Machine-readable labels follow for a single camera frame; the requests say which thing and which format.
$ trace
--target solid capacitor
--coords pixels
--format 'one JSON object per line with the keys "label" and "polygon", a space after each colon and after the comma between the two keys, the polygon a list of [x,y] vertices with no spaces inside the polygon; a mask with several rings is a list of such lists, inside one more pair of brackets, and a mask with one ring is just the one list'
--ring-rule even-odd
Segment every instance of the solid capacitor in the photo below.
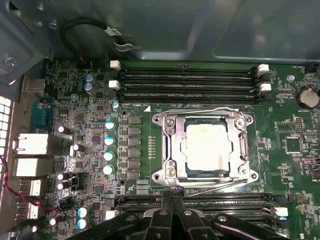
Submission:
{"label": "solid capacitor", "polygon": [[58,180],[68,180],[71,178],[71,174],[69,172],[63,172],[63,173],[59,173],[57,176],[56,176],[56,179]]}
{"label": "solid capacitor", "polygon": [[107,136],[105,139],[104,139],[104,143],[105,145],[107,146],[112,146],[113,144],[115,144],[116,140],[112,137],[112,136]]}
{"label": "solid capacitor", "polygon": [[78,220],[78,222],[76,223],[76,226],[78,229],[85,229],[88,226],[89,223],[89,219],[88,218],[81,218]]}
{"label": "solid capacitor", "polygon": [[61,213],[59,213],[50,219],[49,224],[51,226],[54,226],[54,225],[62,222],[63,220],[64,220],[64,216]]}
{"label": "solid capacitor", "polygon": [[103,173],[105,175],[110,175],[114,171],[114,167],[112,165],[107,165],[103,168]]}
{"label": "solid capacitor", "polygon": [[89,213],[89,207],[88,206],[82,206],[78,209],[77,214],[79,216],[79,218],[84,218],[85,216],[88,215]]}
{"label": "solid capacitor", "polygon": [[105,128],[108,129],[108,130],[113,130],[113,129],[116,128],[116,124],[115,124],[114,121],[111,121],[111,120],[106,121]]}
{"label": "solid capacitor", "polygon": [[61,134],[66,134],[66,135],[70,135],[71,134],[71,129],[65,126],[60,126],[58,128],[58,132]]}
{"label": "solid capacitor", "polygon": [[82,151],[84,151],[85,149],[86,149],[85,146],[82,145],[82,144],[74,144],[74,145],[73,145],[73,150],[74,150],[74,151],[80,151],[80,152],[82,152]]}
{"label": "solid capacitor", "polygon": [[111,161],[115,158],[115,154],[112,152],[112,151],[106,151],[103,155],[103,158],[106,160],[106,161]]}
{"label": "solid capacitor", "polygon": [[85,76],[84,76],[84,80],[85,80],[87,83],[91,83],[91,84],[94,84],[94,83],[95,83],[94,76],[92,76],[91,74],[85,75]]}
{"label": "solid capacitor", "polygon": [[87,94],[93,94],[95,92],[95,88],[89,82],[83,85],[83,89],[86,91]]}
{"label": "solid capacitor", "polygon": [[117,111],[119,109],[119,103],[114,101],[112,104],[111,104],[111,107],[112,107],[112,110],[114,111]]}
{"label": "solid capacitor", "polygon": [[67,182],[67,181],[60,182],[60,183],[57,184],[56,188],[58,190],[68,189],[68,188],[70,188],[70,183]]}

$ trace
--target black plastic part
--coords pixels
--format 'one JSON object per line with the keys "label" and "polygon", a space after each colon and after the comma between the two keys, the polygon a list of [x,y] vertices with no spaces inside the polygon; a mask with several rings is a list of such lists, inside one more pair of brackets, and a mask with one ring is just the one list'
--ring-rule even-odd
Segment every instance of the black plastic part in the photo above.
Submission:
{"label": "black plastic part", "polygon": [[139,229],[141,220],[130,214],[123,213],[108,221],[102,222],[88,230],[76,234],[68,240],[118,240],[124,239]]}
{"label": "black plastic part", "polygon": [[224,235],[244,240],[288,240],[273,231],[256,226],[228,214],[218,214],[212,218],[212,228]]}

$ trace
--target screw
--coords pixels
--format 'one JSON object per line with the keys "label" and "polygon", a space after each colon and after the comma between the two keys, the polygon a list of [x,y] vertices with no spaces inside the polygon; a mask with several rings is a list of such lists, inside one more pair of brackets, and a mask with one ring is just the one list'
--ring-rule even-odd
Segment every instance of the screw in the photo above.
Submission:
{"label": "screw", "polygon": [[174,177],[176,175],[176,170],[173,168],[173,167],[169,167],[167,170],[166,170],[166,174],[169,176],[169,177]]}
{"label": "screw", "polygon": [[225,216],[218,216],[218,220],[219,220],[220,222],[225,222],[225,221],[227,221],[228,219],[227,219]]}
{"label": "screw", "polygon": [[58,29],[58,24],[57,24],[57,21],[56,20],[53,20],[51,22],[48,23],[47,27],[49,29],[52,29],[52,30],[57,30]]}
{"label": "screw", "polygon": [[245,124],[245,122],[242,119],[237,119],[235,121],[235,124],[239,127],[242,127]]}
{"label": "screw", "polygon": [[183,214],[186,216],[190,216],[192,215],[192,211],[187,210],[187,211],[184,211]]}
{"label": "screw", "polygon": [[288,82],[292,83],[296,78],[293,75],[288,75],[288,76],[286,76],[286,79]]}
{"label": "screw", "polygon": [[42,12],[45,10],[45,6],[44,6],[44,4],[43,4],[42,2],[40,2],[40,3],[38,4],[38,6],[36,6],[36,8],[37,8],[38,10],[42,11]]}
{"label": "screw", "polygon": [[3,61],[3,64],[6,66],[6,67],[14,67],[17,63],[17,60],[12,57],[12,56],[8,56],[4,61]]}
{"label": "screw", "polygon": [[159,214],[160,214],[160,215],[167,215],[168,212],[167,212],[166,210],[162,210]]}
{"label": "screw", "polygon": [[133,221],[133,220],[135,220],[136,218],[135,218],[135,216],[128,216],[125,220],[127,220],[127,221]]}
{"label": "screw", "polygon": [[169,118],[165,121],[165,123],[168,127],[173,127],[175,125],[175,120],[173,120],[172,118]]}

